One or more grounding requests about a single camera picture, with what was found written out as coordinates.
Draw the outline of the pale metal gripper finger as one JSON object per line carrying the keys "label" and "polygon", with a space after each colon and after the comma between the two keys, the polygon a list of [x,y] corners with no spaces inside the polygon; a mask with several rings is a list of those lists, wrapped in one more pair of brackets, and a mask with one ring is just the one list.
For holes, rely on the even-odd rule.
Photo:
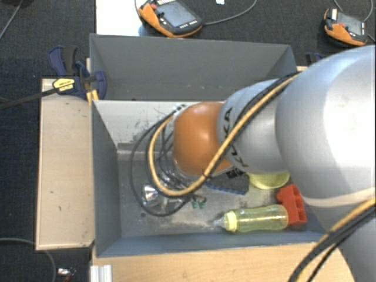
{"label": "pale metal gripper finger", "polygon": [[159,203],[159,213],[168,214],[175,212],[180,206],[179,199],[171,199],[167,197],[160,197],[158,199]]}
{"label": "pale metal gripper finger", "polygon": [[160,194],[150,184],[145,184],[142,189],[142,201],[147,207],[155,207],[160,204]]}

